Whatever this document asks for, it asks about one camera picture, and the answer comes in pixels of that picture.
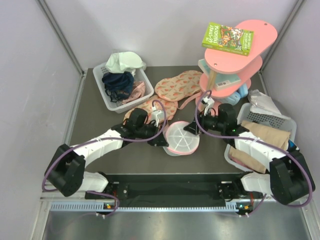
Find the white mesh pink-trim laundry bag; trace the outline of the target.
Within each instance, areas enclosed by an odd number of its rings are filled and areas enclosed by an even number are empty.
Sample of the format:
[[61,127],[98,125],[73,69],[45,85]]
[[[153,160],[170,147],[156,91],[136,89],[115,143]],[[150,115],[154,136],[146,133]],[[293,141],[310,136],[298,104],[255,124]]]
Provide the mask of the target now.
[[168,146],[164,146],[163,149],[168,155],[186,156],[193,154],[198,149],[200,136],[184,130],[188,124],[186,121],[176,121],[164,131]]

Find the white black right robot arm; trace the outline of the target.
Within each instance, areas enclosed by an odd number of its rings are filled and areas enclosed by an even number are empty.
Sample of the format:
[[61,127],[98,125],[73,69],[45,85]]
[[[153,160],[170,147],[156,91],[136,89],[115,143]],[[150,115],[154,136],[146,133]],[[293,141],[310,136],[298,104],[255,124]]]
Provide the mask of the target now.
[[307,197],[302,206],[311,201],[316,186],[299,148],[283,150],[258,138],[238,123],[230,104],[221,104],[217,115],[205,110],[196,111],[193,122],[187,124],[184,130],[193,135],[208,134],[210,130],[219,132],[217,138],[245,152],[265,167],[265,173],[247,171],[241,176],[233,185],[237,197],[245,198],[251,192],[259,192],[271,195],[287,206],[302,197]]

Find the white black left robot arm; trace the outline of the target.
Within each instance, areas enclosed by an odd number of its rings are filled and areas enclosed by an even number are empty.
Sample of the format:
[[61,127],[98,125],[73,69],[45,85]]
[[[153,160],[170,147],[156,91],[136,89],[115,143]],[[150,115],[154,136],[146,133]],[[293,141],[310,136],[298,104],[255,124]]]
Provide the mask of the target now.
[[152,107],[150,122],[148,113],[135,108],[129,118],[108,129],[102,135],[74,146],[60,145],[44,174],[45,181],[69,197],[76,192],[91,192],[109,198],[114,187],[102,173],[87,172],[86,167],[104,155],[120,150],[130,143],[147,142],[151,146],[166,147],[161,121],[166,120],[164,110]]

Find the peach patterned eye mask lower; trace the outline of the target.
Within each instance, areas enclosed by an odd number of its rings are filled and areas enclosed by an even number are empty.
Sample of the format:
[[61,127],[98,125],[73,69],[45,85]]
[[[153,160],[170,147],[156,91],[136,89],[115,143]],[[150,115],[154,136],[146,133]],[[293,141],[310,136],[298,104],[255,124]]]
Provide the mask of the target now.
[[150,97],[147,101],[141,103],[140,105],[132,108],[131,110],[129,110],[125,115],[124,115],[124,120],[128,119],[132,113],[132,111],[136,108],[140,108],[145,110],[148,113],[148,119],[146,120],[146,123],[148,124],[151,121],[151,113],[152,113],[152,102],[154,100],[158,100],[162,103],[162,105],[164,106],[165,112],[166,112],[166,119],[167,120],[171,120],[175,113],[177,112],[177,104],[174,102],[170,102],[167,100],[164,100],[162,98],[160,98],[158,95],[154,95],[152,97]]

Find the peach patterned eye mask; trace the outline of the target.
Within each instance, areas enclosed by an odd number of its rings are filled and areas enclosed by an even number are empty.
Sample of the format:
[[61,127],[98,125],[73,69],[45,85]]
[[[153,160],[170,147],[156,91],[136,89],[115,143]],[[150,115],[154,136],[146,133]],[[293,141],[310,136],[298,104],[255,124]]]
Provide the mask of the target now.
[[201,76],[200,71],[187,70],[175,77],[160,80],[154,91],[163,100],[178,102],[201,91]]
[[152,102],[154,100],[158,100],[162,103],[162,105],[164,106],[165,112],[166,112],[166,119],[167,120],[171,120],[175,113],[177,112],[177,104],[174,102],[170,102],[167,100],[164,100],[162,98],[160,98],[158,95],[154,95],[152,97],[150,97],[147,101],[141,103],[140,105],[132,108],[131,110],[129,110],[125,115],[124,115],[124,120],[128,119],[132,113],[132,111],[136,108],[140,108],[145,110],[148,113],[148,119],[146,120],[146,123],[148,124],[151,121],[151,113],[152,113]]

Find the peach patterned eye mask upper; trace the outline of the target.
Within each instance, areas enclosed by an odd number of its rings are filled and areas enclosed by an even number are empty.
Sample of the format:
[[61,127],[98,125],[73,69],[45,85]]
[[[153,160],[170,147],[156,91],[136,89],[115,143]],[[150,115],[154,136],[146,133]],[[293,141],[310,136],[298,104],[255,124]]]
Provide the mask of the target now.
[[175,77],[160,80],[154,91],[163,100],[178,102],[201,91],[201,76],[200,71],[187,70]]

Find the light blue headphones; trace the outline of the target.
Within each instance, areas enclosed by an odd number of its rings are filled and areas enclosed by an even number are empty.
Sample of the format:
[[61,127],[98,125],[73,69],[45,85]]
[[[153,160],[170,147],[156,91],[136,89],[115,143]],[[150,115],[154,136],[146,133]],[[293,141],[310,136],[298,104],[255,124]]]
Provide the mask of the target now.
[[244,83],[237,91],[225,98],[218,98],[217,101],[222,104],[236,105],[240,99],[245,98],[248,95],[248,86]]

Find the white plastic basket right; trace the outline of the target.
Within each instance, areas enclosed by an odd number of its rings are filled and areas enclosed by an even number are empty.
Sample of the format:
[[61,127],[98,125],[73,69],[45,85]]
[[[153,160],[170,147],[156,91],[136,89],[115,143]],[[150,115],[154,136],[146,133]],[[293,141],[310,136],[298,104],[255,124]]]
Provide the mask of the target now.
[[[250,107],[251,107],[250,103],[245,103],[242,105],[242,107],[239,111],[239,114],[237,116],[238,123],[241,124],[243,120],[246,120],[248,122],[253,122],[253,123],[261,124],[264,126],[272,127],[275,129],[279,129],[282,131],[290,132],[289,139],[292,142],[295,141],[297,124],[293,119],[284,119],[284,118],[271,116],[271,115],[253,113],[250,111]],[[244,172],[254,171],[254,170],[248,169],[248,168],[241,166],[238,163],[232,161],[228,157],[230,147],[231,147],[230,145],[227,145],[227,147],[225,149],[225,152],[224,152],[225,160],[229,164],[235,166],[236,168],[238,168]]]

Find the white plastic basket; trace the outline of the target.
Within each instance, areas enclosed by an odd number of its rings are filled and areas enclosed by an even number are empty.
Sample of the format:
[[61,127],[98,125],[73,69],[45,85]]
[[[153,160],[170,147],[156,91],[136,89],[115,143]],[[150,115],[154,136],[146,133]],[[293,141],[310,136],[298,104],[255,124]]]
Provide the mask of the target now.
[[[245,103],[242,105],[242,107],[239,111],[239,114],[237,116],[238,123],[241,124],[243,120],[246,120],[248,122],[253,122],[253,123],[261,124],[264,126],[272,127],[275,129],[279,129],[282,131],[290,132],[289,139],[292,142],[295,141],[297,124],[293,119],[284,119],[284,118],[271,116],[271,115],[253,113],[250,111],[250,107],[251,107],[250,103]],[[235,166],[236,168],[238,168],[244,172],[254,171],[254,170],[248,169],[248,168],[241,166],[238,163],[232,161],[228,157],[230,147],[231,147],[230,145],[227,145],[227,147],[225,149],[225,152],[224,152],[225,160],[229,164]]]
[[149,81],[147,75],[145,74],[145,71],[142,68],[138,68],[135,71],[134,80],[138,82],[144,82],[145,83],[145,93],[143,97],[140,97],[138,99],[135,99],[129,103],[123,104],[122,101],[118,102],[111,102],[111,99],[109,96],[107,96],[105,92],[105,87],[102,82],[103,75],[106,74],[108,71],[105,68],[106,63],[102,63],[96,67],[93,68],[93,75],[97,84],[97,87],[99,89],[99,92],[101,94],[101,97],[104,101],[105,106],[108,110],[116,112],[118,114],[127,112],[130,109],[144,103],[147,101],[150,97],[154,95],[154,87],[152,86],[151,82]]

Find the pink lace garment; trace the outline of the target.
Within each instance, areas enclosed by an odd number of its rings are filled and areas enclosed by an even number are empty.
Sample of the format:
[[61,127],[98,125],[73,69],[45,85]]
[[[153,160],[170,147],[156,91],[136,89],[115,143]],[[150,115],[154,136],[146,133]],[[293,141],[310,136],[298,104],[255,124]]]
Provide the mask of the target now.
[[122,101],[123,104],[130,103],[134,100],[142,98],[145,95],[146,85],[144,81],[135,81],[130,96]]

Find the light blue book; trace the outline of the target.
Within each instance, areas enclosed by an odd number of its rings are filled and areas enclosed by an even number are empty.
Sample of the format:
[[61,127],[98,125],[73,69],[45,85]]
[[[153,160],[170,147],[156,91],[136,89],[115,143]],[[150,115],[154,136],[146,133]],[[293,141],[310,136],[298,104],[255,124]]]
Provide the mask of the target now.
[[[203,71],[203,73],[209,77],[210,76],[210,67],[207,65],[205,59],[200,59],[198,61],[199,68]],[[218,73],[215,78],[215,83],[213,85],[213,88],[216,91],[223,90],[227,87],[231,87],[234,85],[237,85],[241,82],[241,79],[238,77],[237,74],[222,74]]]

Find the white plastic basket left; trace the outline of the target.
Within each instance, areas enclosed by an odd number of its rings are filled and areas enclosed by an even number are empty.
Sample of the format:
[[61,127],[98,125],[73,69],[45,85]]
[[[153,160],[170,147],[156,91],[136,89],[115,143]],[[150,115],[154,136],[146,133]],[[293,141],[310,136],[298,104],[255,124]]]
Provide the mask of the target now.
[[138,82],[144,82],[145,83],[145,93],[143,97],[140,97],[138,99],[135,99],[129,103],[123,104],[122,101],[118,102],[111,102],[111,99],[109,96],[107,96],[105,92],[105,87],[102,82],[103,75],[106,74],[108,71],[105,68],[106,63],[102,63],[96,67],[93,68],[93,75],[97,84],[97,87],[99,89],[99,92],[101,94],[101,97],[104,101],[105,106],[108,110],[116,112],[118,114],[127,112],[130,109],[144,103],[147,101],[150,97],[154,95],[154,87],[152,86],[151,82],[149,81],[147,75],[145,74],[145,71],[142,68],[138,68],[135,71],[134,80]]

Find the navy lace garment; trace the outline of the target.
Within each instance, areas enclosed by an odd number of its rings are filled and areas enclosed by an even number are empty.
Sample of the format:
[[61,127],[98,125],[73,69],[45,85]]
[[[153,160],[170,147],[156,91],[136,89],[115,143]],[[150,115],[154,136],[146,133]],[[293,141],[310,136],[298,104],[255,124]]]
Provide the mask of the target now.
[[133,91],[134,77],[130,72],[106,73],[102,77],[104,90],[112,103],[126,100]]

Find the beige folded garment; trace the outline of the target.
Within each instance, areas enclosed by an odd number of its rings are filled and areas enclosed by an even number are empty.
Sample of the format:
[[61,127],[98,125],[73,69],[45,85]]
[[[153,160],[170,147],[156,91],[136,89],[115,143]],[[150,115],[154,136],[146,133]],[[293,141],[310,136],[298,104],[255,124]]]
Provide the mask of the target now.
[[[255,122],[249,122],[246,120],[242,121],[241,126],[248,129],[256,137],[261,138],[261,140],[268,144],[281,148],[282,150],[288,149],[289,139],[291,135],[291,133],[288,131],[283,131],[270,126],[258,124]],[[228,157],[233,162],[243,167],[246,167],[261,174],[266,173],[266,167],[259,163],[255,158],[251,157],[243,151],[235,149],[232,146],[229,149]]]

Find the green treehouse book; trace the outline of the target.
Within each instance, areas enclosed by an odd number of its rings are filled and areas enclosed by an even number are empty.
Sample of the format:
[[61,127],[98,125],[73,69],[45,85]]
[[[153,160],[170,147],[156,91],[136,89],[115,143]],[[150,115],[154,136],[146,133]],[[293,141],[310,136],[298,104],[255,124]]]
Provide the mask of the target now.
[[251,30],[210,22],[201,45],[207,49],[248,56],[253,38],[254,32]]

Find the black blue garment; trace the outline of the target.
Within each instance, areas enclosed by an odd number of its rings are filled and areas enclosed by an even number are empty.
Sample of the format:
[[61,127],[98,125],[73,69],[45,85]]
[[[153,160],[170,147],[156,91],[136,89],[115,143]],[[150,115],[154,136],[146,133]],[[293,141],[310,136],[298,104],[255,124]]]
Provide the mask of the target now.
[[287,152],[291,153],[293,151],[299,151],[300,149],[297,147],[297,145],[291,141],[290,139],[288,140],[288,146],[287,146]]

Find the pink three-tier wooden shelf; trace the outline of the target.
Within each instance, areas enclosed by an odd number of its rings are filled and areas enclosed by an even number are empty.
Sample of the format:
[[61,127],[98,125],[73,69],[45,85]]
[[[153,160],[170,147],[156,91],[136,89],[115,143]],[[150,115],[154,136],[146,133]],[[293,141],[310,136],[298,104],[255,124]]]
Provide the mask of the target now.
[[217,110],[221,104],[220,99],[226,98],[236,92],[242,85],[251,85],[251,77],[256,74],[263,64],[261,54],[268,49],[277,39],[278,32],[270,23],[250,19],[245,20],[235,26],[239,29],[254,32],[251,50],[248,56],[227,53],[223,51],[207,49],[204,59],[211,70],[219,74],[237,74],[241,82],[223,90],[212,90],[211,97],[214,99],[214,109]]

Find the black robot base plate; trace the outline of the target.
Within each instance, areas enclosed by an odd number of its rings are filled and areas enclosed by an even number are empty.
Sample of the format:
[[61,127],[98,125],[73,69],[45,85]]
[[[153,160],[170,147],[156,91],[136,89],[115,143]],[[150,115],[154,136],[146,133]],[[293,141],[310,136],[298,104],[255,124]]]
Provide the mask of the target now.
[[263,195],[240,186],[241,173],[110,174],[104,194],[117,197],[120,207],[174,208],[224,207],[243,199],[251,202]]

